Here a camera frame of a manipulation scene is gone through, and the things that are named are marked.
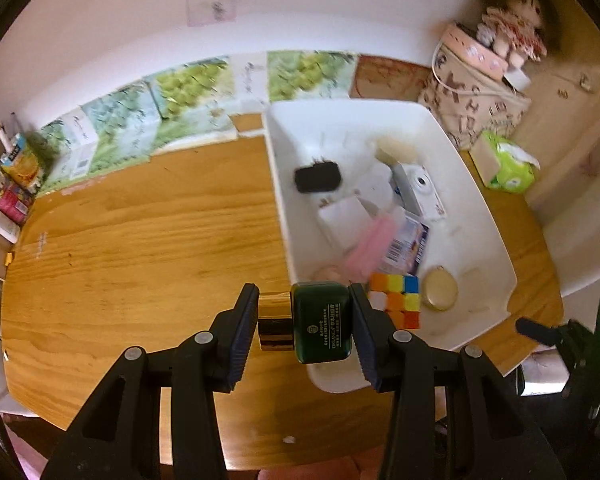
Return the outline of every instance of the pink pouch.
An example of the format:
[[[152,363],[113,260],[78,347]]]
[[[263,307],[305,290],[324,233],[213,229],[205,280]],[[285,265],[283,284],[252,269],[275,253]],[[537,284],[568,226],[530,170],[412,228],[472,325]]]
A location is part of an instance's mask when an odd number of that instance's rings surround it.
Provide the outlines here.
[[[377,216],[342,264],[346,277],[352,283],[366,283],[379,267],[397,232],[398,224],[391,215]]]

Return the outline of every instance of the patterned fabric bag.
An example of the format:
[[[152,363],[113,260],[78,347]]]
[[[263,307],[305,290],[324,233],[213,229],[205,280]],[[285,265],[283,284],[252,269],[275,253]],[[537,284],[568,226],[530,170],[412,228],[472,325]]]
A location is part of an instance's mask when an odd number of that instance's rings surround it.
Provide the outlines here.
[[[485,128],[511,136],[531,99],[468,66],[444,45],[435,63],[436,74],[448,88],[431,74],[418,102],[431,111],[456,150],[468,150]]]

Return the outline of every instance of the white camera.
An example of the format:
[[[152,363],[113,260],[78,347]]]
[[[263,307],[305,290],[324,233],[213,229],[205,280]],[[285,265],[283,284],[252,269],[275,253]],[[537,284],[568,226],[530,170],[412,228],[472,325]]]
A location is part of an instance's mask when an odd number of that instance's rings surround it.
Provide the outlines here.
[[[395,164],[392,167],[394,190],[401,196],[404,208],[423,220],[446,218],[427,170],[417,164]]]

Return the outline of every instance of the wooden table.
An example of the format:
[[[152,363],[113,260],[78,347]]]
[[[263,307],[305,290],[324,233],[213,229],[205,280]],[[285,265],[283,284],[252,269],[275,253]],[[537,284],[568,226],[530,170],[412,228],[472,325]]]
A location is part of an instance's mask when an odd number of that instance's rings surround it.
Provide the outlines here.
[[[518,276],[509,309],[562,318],[554,266],[524,199],[483,190]],[[231,308],[244,282],[288,290],[264,140],[155,156],[37,200],[4,284],[3,346],[11,395],[66,428],[120,353],[177,346]],[[514,318],[476,342],[502,372],[534,344]],[[161,459],[171,463],[170,390]],[[317,462],[384,441],[391,396],[327,394],[292,352],[261,352],[216,394],[229,468]],[[292,436],[296,442],[285,444]]]

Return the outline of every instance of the doll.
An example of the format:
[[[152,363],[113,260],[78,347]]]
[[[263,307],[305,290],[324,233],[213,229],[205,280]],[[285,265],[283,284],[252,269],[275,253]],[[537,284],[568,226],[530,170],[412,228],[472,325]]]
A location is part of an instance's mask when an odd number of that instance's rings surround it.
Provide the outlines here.
[[[560,23],[551,0],[483,0],[478,40],[513,68],[540,61],[559,47]]]

